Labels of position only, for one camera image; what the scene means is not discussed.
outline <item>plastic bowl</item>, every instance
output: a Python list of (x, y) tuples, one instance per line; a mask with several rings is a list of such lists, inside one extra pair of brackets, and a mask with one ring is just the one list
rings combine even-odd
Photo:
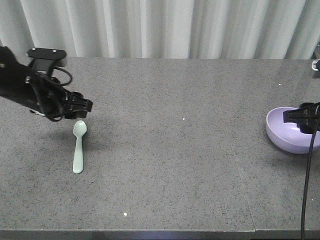
[[(295, 110), (294, 107), (277, 107), (272, 109), (266, 116), (266, 133), (280, 149), (292, 154), (307, 154), (312, 134), (300, 132), (296, 123), (284, 123), (284, 111)], [(313, 144), (313, 150), (320, 148), (320, 134), (317, 131)]]

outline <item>screw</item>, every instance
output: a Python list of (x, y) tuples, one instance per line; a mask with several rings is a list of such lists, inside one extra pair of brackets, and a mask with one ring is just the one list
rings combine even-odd
[(26, 84), (29, 84), (29, 83), (30, 83), (30, 79), (31, 79), (30, 76), (26, 76), (26, 77), (25, 77), (25, 83), (26, 83)]

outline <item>black cable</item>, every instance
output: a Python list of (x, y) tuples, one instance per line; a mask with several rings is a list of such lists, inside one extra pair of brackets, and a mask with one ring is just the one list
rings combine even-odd
[(56, 83), (56, 82), (50, 81), (50, 83), (52, 83), (53, 85), (57, 85), (57, 86), (67, 86), (72, 82), (73, 77), (70, 72), (68, 72), (67, 70), (64, 70), (63, 68), (57, 67), (57, 66), (55, 66), (54, 69), (59, 70), (61, 72), (64, 72), (65, 74), (67, 74), (69, 76), (69, 81), (67, 81), (66, 83)]
[(39, 107), (40, 107), (40, 110), (41, 112), (43, 112), (43, 114), (52, 122), (59, 122), (62, 118), (63, 118), (63, 115), (60, 116), (60, 118), (58, 119), (55, 119), (53, 117), (51, 117), (49, 115), (49, 113), (46, 111), (46, 108), (44, 107), (44, 101), (42, 100), (41, 98), (41, 94), (39, 93), (39, 90), (36, 86), (32, 85), (32, 88), (33, 88), (33, 91), (34, 91), (34, 94), (35, 94), (35, 97), (39, 103)]
[(301, 240), (305, 240), (306, 205), (307, 205), (308, 184), (309, 184), (310, 167), (311, 167), (311, 157), (312, 157), (314, 142), (315, 142), (316, 133), (318, 131), (319, 125), (320, 125), (320, 116), (318, 116), (316, 126), (312, 133), (310, 146), (309, 146), (309, 153), (308, 153), (308, 158), (306, 163), (306, 173), (305, 173), (305, 180), (304, 180), (302, 211), (301, 211)]
[(58, 122), (65, 116), (64, 107), (61, 105), (61, 103), (59, 102), (59, 100), (56, 98), (55, 94), (52, 91), (49, 91), (47, 97), (50, 98), (54, 102), (54, 104), (56, 105), (57, 109), (59, 110), (59, 114), (60, 114), (60, 118), (59, 119), (55, 119), (55, 118), (51, 117), (51, 119), (55, 120), (53, 122)]

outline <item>black mount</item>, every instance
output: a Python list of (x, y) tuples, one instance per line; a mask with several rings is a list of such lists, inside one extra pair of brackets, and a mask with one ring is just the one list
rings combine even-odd
[(28, 67), (36, 72), (44, 71), (48, 78), (51, 77), (55, 67), (66, 65), (62, 61), (67, 56), (64, 50), (34, 47), (27, 52), (27, 55), (33, 58)]
[(320, 102), (304, 102), (299, 109), (284, 111), (283, 122), (296, 123), (301, 133), (312, 134), (320, 118), (319, 106)]

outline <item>spoon bowl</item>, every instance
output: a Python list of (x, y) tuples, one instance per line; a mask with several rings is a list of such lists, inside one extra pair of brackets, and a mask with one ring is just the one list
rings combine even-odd
[(84, 121), (77, 121), (73, 127), (73, 134), (78, 138), (82, 138), (87, 132), (87, 125)]

